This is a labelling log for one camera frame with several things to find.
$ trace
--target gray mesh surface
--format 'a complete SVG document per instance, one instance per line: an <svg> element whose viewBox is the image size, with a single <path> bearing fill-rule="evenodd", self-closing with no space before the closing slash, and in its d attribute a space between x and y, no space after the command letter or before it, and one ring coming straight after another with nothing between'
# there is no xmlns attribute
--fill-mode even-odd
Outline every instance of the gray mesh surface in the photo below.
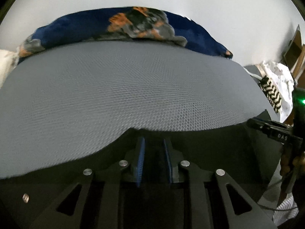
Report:
<svg viewBox="0 0 305 229"><path fill-rule="evenodd" d="M203 130L272 107L237 63L157 42L86 42L29 57L0 90L0 177L92 154L130 127Z"/></svg>

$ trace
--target silver bolt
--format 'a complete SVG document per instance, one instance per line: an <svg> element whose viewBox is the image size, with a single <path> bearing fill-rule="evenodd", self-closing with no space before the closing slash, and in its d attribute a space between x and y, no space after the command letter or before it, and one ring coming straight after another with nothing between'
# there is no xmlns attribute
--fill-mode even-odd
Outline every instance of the silver bolt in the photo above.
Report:
<svg viewBox="0 0 305 229"><path fill-rule="evenodd" d="M225 174L225 171L223 169L216 170L216 174L219 176L223 176Z"/></svg>
<svg viewBox="0 0 305 229"><path fill-rule="evenodd" d="M84 174L85 176L89 176L89 175L92 174L92 170L91 170L91 169L85 169L85 170L83 171L83 174Z"/></svg>
<svg viewBox="0 0 305 229"><path fill-rule="evenodd" d="M122 166L122 167L124 167L124 166L128 165L128 162L127 162L126 160L121 160L121 161L119 162L119 165Z"/></svg>
<svg viewBox="0 0 305 229"><path fill-rule="evenodd" d="M188 166L190 165L190 162L187 161L187 160L183 160L183 161L180 162L180 164L181 164L182 166L184 166L184 167L188 167Z"/></svg>
<svg viewBox="0 0 305 229"><path fill-rule="evenodd" d="M28 194L24 194L24 195L23 195L23 197L22 197L22 199L23 199L24 203L28 203L28 202L29 202L30 197L29 197L29 195L28 195Z"/></svg>

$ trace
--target cable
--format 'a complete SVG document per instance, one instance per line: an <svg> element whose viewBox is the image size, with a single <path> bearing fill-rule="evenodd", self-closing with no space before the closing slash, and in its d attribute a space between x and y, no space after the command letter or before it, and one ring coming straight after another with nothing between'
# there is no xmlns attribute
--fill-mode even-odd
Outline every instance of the cable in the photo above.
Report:
<svg viewBox="0 0 305 229"><path fill-rule="evenodd" d="M286 211L291 211L291 210L294 210L294 209L298 208L298 207L294 207L294 208L290 208L290 209L283 209L283 210L281 210L281 209L273 209L273 208L270 208L270 207L265 207L265 206L260 205L260 204L258 204L258 205L261 208L263 208L263 209L271 210L271 211L274 211L274 212L286 212Z"/></svg>
<svg viewBox="0 0 305 229"><path fill-rule="evenodd" d="M283 180L281 179L281 180L277 181L276 183L270 185L270 186L266 189L266 192L267 192L268 190L272 189L275 185L278 185L279 183L281 183L282 181L283 181Z"/></svg>
<svg viewBox="0 0 305 229"><path fill-rule="evenodd" d="M250 76L257 78L258 80L262 80L262 77L261 77L261 76L249 72L245 67L244 67L244 70L245 70Z"/></svg>

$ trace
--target black and white striped object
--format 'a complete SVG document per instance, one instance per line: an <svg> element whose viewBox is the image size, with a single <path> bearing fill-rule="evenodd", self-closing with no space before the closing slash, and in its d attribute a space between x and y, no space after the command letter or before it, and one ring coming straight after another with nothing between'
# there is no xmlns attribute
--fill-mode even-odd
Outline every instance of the black and white striped object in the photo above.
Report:
<svg viewBox="0 0 305 229"><path fill-rule="evenodd" d="M260 80L259 86L273 107L274 112L278 113L281 108L282 98L277 88L272 84L272 81L267 76Z"/></svg>

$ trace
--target triangular cutout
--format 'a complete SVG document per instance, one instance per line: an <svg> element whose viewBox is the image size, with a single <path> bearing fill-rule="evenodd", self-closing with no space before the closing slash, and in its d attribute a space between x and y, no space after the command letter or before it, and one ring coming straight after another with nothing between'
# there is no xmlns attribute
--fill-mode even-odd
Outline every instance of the triangular cutout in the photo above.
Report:
<svg viewBox="0 0 305 229"><path fill-rule="evenodd" d="M235 188L227 184L226 185L230 200L236 215L241 215L246 212L250 212L252 207L244 200L244 198L235 190Z"/></svg>
<svg viewBox="0 0 305 229"><path fill-rule="evenodd" d="M72 192L61 202L61 204L56 209L59 213L64 213L68 216L72 216L74 214L74 210L76 207L76 203L78 201L78 197L81 191L81 184L78 184Z"/></svg>

